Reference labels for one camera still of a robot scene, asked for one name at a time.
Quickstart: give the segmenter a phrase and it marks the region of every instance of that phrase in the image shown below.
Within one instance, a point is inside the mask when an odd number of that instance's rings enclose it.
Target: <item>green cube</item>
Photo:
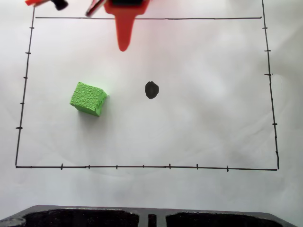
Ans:
[[[106,97],[102,89],[79,82],[70,104],[79,111],[99,117]]]

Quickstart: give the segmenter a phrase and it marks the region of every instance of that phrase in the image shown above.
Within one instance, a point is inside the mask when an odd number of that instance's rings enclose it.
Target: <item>white surface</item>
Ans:
[[[269,212],[302,226],[300,1],[265,0],[278,172],[15,169],[32,9],[1,3],[0,218],[32,205]],[[82,17],[89,2],[37,17]],[[260,0],[153,1],[143,17],[260,17]],[[111,17],[100,10],[95,17]],[[119,52],[113,21],[35,19],[18,165],[276,168],[263,20],[136,21]],[[69,106],[77,82],[111,96],[100,118]],[[158,96],[149,100],[145,84]]]

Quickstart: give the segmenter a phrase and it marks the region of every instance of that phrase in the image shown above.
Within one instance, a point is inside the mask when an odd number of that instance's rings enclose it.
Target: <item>textured foam block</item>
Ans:
[[[102,89],[79,82],[70,104],[79,111],[99,117],[106,97]]]

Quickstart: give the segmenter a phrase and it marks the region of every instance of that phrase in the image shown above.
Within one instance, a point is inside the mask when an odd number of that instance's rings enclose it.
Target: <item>black marker dot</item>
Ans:
[[[145,85],[145,93],[149,99],[153,99],[159,93],[159,86],[150,81]]]

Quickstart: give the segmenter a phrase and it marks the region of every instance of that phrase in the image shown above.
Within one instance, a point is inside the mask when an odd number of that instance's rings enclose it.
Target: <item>black line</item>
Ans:
[[[197,166],[16,166],[16,168],[37,169],[37,168],[185,168],[185,169],[223,169],[223,170],[256,170],[256,171],[277,171],[277,169],[252,169],[252,168],[230,168],[230,167],[197,167]]]
[[[33,18],[32,18],[32,26],[34,27],[34,18],[35,18],[35,7],[33,9]],[[29,54],[30,54],[30,46],[32,43],[32,35],[33,35],[33,29],[30,29],[30,38],[29,38],[29,46],[28,46],[28,55],[27,55],[27,69],[25,73],[25,82],[24,82],[24,91],[23,91],[23,99],[22,99],[22,107],[21,107],[21,117],[20,117],[20,126],[17,128],[19,129],[19,134],[18,134],[18,142],[17,142],[17,151],[16,151],[16,160],[15,160],[15,166],[17,167],[17,161],[18,161],[18,154],[19,154],[19,145],[20,145],[20,136],[21,136],[21,130],[22,128],[22,119],[23,119],[23,110],[24,110],[24,100],[25,100],[25,91],[27,89],[27,73],[28,73],[28,63],[29,63]]]
[[[188,18],[136,18],[136,20],[243,20],[243,19],[261,19],[262,17],[188,17]],[[114,18],[100,17],[36,17],[36,19],[85,19],[85,20],[114,20]]]
[[[265,22],[265,10],[264,10],[264,1],[262,0],[262,8],[263,8],[263,21],[264,21],[264,32],[265,32],[265,39],[266,39],[266,47],[267,47],[267,61],[268,61],[268,77],[269,77],[269,89],[270,89],[270,98],[271,98],[271,108],[273,111],[273,126],[275,129],[275,143],[276,143],[276,157],[277,157],[277,168],[280,169],[280,164],[279,164],[279,153],[278,153],[278,143],[277,143],[277,136],[276,136],[276,120],[275,120],[275,110],[274,110],[274,99],[273,99],[273,92],[272,92],[272,87],[271,87],[271,72],[270,72],[270,59],[269,59],[269,48],[268,48],[268,39],[267,39],[267,27],[266,27],[266,22]]]

